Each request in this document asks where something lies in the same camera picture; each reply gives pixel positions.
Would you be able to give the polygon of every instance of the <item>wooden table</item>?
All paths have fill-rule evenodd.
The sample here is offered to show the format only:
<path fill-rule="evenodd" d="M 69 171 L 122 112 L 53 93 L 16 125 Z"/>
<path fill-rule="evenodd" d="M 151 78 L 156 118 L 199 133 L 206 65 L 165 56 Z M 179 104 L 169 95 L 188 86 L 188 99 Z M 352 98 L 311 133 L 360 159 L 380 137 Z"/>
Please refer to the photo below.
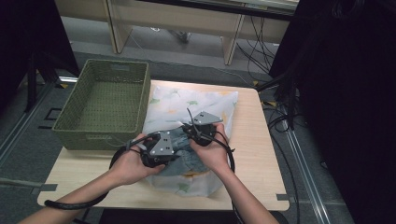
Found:
<path fill-rule="evenodd" d="M 151 80 L 154 87 L 166 86 L 197 91 L 238 91 L 234 111 L 230 146 L 237 176 L 269 210 L 289 208 L 286 190 L 279 171 L 271 137 L 266 127 L 258 93 L 253 89 Z M 114 151 L 84 151 L 62 149 L 46 184 L 56 184 L 55 191 L 41 191 L 38 203 L 57 200 L 65 194 L 95 179 L 108 169 Z M 224 187 L 209 197 L 182 197 L 158 191 L 146 180 L 113 189 L 97 206 L 108 208 L 231 210 L 231 200 Z"/>

